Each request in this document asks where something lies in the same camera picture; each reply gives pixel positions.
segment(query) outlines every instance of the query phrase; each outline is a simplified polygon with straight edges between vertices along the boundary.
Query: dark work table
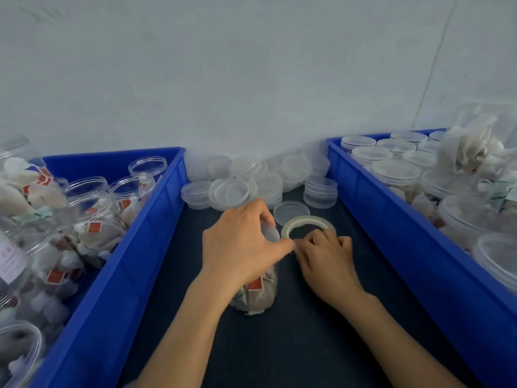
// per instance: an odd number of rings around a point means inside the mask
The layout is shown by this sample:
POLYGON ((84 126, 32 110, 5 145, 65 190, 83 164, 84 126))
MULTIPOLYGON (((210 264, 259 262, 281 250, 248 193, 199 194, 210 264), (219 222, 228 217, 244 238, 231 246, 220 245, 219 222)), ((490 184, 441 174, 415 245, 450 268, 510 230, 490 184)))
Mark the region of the dark work table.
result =
MULTIPOLYGON (((303 187, 283 200, 303 202, 303 187)), ((468 366, 441 333, 345 205, 311 208, 311 215, 330 221, 338 235, 352 238, 359 279, 391 315, 436 359, 469 387, 481 387, 468 366)), ((121 373, 119 386, 134 380, 145 366, 176 314, 187 287, 202 264, 202 232, 221 212, 192 210, 178 220, 137 335, 121 373)), ((301 238, 314 226, 294 229, 301 238)), ((370 350, 347 321, 319 300, 304 282, 294 254, 277 265, 275 304, 246 316, 228 307, 217 328, 203 387, 390 387, 370 350)))

